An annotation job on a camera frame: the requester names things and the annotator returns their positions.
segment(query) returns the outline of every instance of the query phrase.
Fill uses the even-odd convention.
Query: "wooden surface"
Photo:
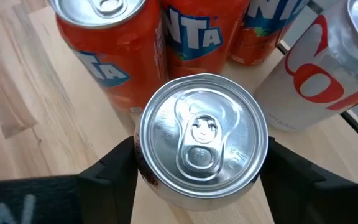
[[[254,92],[281,57],[275,51],[252,68],[228,63],[224,75]],[[110,107],[59,36],[44,0],[0,0],[0,180],[79,173],[133,129],[131,117]],[[300,133],[269,131],[301,156],[358,182],[358,135],[340,116]],[[139,179],[132,222],[273,220],[259,180],[233,205],[189,212],[166,204]]]

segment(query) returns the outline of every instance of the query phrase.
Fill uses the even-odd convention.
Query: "coca-cola logo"
[[[285,70],[289,75],[293,76],[293,86],[295,87],[296,92],[298,92],[304,99],[313,103],[330,103],[337,101],[326,107],[329,110],[343,110],[358,104],[358,92],[341,99],[344,95],[344,88],[339,81],[323,68],[312,63],[304,63],[304,61],[316,61],[315,59],[319,57],[320,54],[324,54],[323,50],[328,47],[328,25],[326,18],[323,15],[318,16],[304,35],[308,35],[308,31],[321,35],[318,45],[313,45],[313,43],[303,43],[302,41],[305,39],[302,39],[301,37],[297,44],[303,46],[308,44],[306,47],[307,50],[302,49],[302,52],[297,52],[296,54],[296,57],[298,57],[298,54],[301,54],[302,57],[291,57],[296,45],[285,57]],[[304,94],[301,90],[302,85],[309,79],[317,77],[323,77],[325,80],[328,80],[326,87],[314,95]]]

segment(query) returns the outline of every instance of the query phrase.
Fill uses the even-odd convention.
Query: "orange can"
[[[140,113],[168,80],[157,0],[50,0],[66,43],[112,105]]]
[[[308,0],[251,0],[229,57],[258,65],[274,50]]]
[[[249,0],[161,0],[170,78],[220,73]]]

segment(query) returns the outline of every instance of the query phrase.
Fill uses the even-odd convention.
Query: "soda can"
[[[66,43],[116,108],[140,113],[168,81],[157,0],[50,0]]]
[[[246,193],[262,167],[268,139],[253,97],[212,74],[161,87],[135,132],[143,178],[157,195],[189,210],[220,208]]]
[[[266,120],[293,131],[358,104],[358,0],[318,16],[256,93]]]
[[[251,0],[229,57],[261,64],[274,50],[309,0]]]
[[[249,0],[161,0],[170,78],[220,73]]]

